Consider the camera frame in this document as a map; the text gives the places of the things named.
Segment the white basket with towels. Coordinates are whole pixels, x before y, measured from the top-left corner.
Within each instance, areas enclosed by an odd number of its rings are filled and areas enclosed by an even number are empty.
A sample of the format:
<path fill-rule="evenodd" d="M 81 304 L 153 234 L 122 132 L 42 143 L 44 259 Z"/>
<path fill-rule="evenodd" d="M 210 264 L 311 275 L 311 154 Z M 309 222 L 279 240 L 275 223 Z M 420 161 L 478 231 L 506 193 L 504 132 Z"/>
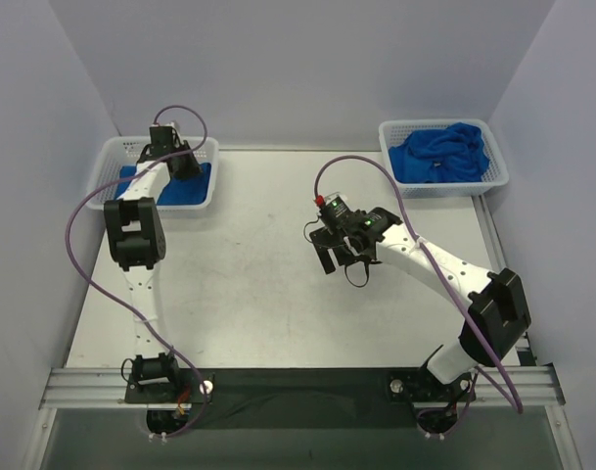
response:
<path fill-rule="evenodd" d="M 389 148 L 401 144 L 415 130 L 444 129 L 456 122 L 477 126 L 482 132 L 484 152 L 489 158 L 489 168 L 476 183 L 446 184 L 404 184 L 393 173 Z M 380 124 L 379 140 L 388 172 L 393 176 L 401 194 L 409 198 L 467 197 L 478 196 L 487 191 L 506 185 L 509 180 L 507 166 L 489 126 L 476 118 L 433 118 L 389 120 Z"/>

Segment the crumpled blue towels pile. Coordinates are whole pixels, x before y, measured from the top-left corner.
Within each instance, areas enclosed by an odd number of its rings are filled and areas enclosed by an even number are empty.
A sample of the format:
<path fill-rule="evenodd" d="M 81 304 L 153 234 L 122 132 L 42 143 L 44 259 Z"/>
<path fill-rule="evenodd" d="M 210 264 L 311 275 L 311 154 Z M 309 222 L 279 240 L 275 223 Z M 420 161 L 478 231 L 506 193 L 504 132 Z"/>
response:
<path fill-rule="evenodd" d="M 481 130 L 456 122 L 411 132 L 389 148 L 395 178 L 404 184 L 476 183 L 489 168 Z"/>

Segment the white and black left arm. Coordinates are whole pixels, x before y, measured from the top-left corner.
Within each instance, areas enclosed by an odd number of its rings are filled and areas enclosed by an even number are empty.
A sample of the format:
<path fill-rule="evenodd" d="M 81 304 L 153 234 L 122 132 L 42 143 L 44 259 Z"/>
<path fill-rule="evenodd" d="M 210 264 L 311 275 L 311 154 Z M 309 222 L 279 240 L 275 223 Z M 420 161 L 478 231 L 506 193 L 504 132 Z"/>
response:
<path fill-rule="evenodd" d="M 141 312 L 133 316 L 135 353 L 125 379 L 132 392 L 176 396 L 186 389 L 175 354 L 155 337 L 164 333 L 158 274 L 166 255 L 158 201 L 170 183 L 202 173 L 177 124 L 155 122 L 136 164 L 119 171 L 114 196 L 104 202 L 111 257 L 122 270 L 130 304 Z"/>

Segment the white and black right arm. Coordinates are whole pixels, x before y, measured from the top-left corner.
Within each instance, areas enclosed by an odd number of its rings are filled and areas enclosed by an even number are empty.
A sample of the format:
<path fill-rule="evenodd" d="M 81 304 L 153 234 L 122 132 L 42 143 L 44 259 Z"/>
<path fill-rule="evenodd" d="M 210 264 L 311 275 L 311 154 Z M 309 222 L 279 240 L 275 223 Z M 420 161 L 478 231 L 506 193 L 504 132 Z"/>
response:
<path fill-rule="evenodd" d="M 309 234 L 323 269 L 357 262 L 406 272 L 466 313 L 458 338 L 427 359 L 428 372 L 449 385 L 478 365 L 503 359 L 531 324 L 522 279 L 509 268 L 492 272 L 413 238 L 402 219 L 383 208 L 352 210 L 338 193 L 315 199 L 323 226 Z"/>

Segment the blue towel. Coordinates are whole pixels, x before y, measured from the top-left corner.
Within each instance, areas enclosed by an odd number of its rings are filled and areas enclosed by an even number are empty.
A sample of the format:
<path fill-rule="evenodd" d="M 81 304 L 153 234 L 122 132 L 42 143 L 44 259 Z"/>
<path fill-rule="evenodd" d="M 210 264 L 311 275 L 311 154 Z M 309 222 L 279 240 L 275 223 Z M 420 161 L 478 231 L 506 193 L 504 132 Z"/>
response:
<path fill-rule="evenodd" d="M 125 178 L 132 177 L 149 166 L 150 163 L 125 165 L 119 171 L 118 178 L 124 180 Z M 115 199 L 121 200 L 123 195 L 128 191 L 130 185 L 133 185 L 134 190 L 142 190 L 146 186 L 145 182 L 148 180 L 148 177 L 152 173 L 159 171 L 161 166 L 165 166 L 165 163 L 154 166 L 143 177 L 119 182 L 115 189 Z M 206 201 L 212 166 L 210 163 L 202 163 L 201 170 L 202 172 L 200 175 L 189 180 L 172 179 L 168 170 L 163 171 L 161 175 L 163 176 L 163 180 L 166 181 L 166 184 L 160 191 L 160 194 L 158 194 L 159 188 L 157 182 L 154 181 L 150 193 L 141 195 L 138 195 L 137 193 L 130 194 L 130 200 L 138 200 L 142 197 L 152 197 L 157 207 L 201 205 Z"/>

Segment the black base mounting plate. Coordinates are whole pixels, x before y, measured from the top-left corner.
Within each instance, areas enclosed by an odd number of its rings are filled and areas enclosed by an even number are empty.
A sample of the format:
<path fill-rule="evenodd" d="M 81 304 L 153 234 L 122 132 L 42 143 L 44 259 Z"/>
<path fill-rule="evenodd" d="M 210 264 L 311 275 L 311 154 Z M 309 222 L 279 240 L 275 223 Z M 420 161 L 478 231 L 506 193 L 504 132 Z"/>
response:
<path fill-rule="evenodd" d="M 424 367 L 205 369 L 204 393 L 184 369 L 177 386 L 129 383 L 124 402 L 146 408 L 148 428 L 171 433 L 193 421 L 198 430 L 371 430 L 433 432 L 457 421 L 473 397 L 471 373 L 441 384 Z"/>

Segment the empty white plastic basket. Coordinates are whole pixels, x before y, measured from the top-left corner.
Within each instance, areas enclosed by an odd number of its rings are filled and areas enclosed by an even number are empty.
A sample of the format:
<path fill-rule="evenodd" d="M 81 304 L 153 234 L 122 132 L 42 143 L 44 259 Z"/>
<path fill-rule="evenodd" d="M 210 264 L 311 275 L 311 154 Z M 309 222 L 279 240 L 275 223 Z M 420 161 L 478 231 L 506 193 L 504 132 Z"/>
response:
<path fill-rule="evenodd" d="M 114 137 L 106 141 L 89 177 L 86 193 L 113 180 L 132 176 L 148 136 Z M 201 216 L 209 206 L 219 170 L 219 144 L 208 137 L 195 152 L 203 173 L 187 181 L 171 180 L 157 201 L 162 217 Z"/>

